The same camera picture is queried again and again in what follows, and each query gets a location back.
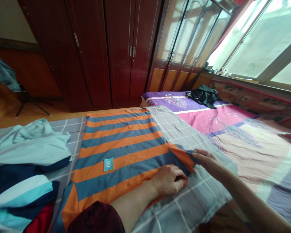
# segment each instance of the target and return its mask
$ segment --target pink bedspread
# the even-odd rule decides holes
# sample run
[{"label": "pink bedspread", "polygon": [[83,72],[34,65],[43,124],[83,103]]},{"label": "pink bedspread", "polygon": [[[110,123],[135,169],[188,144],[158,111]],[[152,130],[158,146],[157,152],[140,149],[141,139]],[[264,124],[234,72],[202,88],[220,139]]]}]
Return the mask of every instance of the pink bedspread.
[{"label": "pink bedspread", "polygon": [[291,129],[231,104],[177,115],[225,152],[247,185],[291,222],[291,143],[278,136]]}]

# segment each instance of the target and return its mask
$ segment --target person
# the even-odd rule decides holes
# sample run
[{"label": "person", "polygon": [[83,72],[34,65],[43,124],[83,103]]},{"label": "person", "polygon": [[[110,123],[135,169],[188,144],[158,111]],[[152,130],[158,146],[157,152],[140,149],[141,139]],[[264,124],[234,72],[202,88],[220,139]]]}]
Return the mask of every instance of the person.
[{"label": "person", "polygon": [[[202,149],[192,156],[229,191],[240,209],[259,232],[291,232],[291,224],[262,201],[216,157]],[[186,176],[175,165],[161,167],[154,177],[110,205],[95,202],[69,226],[68,232],[131,232],[151,201],[173,195],[186,186]]]}]

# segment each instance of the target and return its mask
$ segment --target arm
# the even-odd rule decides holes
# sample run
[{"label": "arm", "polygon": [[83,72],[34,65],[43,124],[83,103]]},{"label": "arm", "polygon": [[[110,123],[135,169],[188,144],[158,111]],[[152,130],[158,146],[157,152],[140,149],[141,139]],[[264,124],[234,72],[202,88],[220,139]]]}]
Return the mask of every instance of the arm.
[{"label": "arm", "polygon": [[177,166],[166,165],[151,180],[112,202],[111,205],[120,216],[125,231],[131,232],[151,201],[159,196],[176,194],[184,188],[185,179],[185,174]]},{"label": "arm", "polygon": [[240,209],[260,232],[291,232],[291,224],[262,201],[234,173],[221,165],[209,152],[195,149],[192,156],[199,160],[211,176],[229,191]]}]

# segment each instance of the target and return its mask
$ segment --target orange and gray striped cloth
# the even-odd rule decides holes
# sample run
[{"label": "orange and gray striped cloth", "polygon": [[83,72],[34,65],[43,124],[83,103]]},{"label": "orange and gray striped cloth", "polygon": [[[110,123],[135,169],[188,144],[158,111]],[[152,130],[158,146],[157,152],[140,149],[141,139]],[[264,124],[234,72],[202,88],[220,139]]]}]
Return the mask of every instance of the orange and gray striped cloth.
[{"label": "orange and gray striped cloth", "polygon": [[170,144],[146,109],[87,114],[85,133],[53,230],[69,224],[95,201],[110,204],[151,179],[161,166],[195,172],[190,151]]}]

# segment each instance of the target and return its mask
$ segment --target wooden wardrobe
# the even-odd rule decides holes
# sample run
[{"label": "wooden wardrobe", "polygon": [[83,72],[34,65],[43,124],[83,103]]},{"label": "wooden wardrobe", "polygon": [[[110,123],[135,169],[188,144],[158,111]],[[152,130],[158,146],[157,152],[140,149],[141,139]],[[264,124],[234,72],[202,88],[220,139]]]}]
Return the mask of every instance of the wooden wardrobe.
[{"label": "wooden wardrobe", "polygon": [[18,2],[72,111],[139,106],[162,0]]},{"label": "wooden wardrobe", "polygon": [[71,111],[189,90],[228,24],[230,1],[18,0]]},{"label": "wooden wardrobe", "polygon": [[145,92],[161,0],[105,0],[113,108]]}]

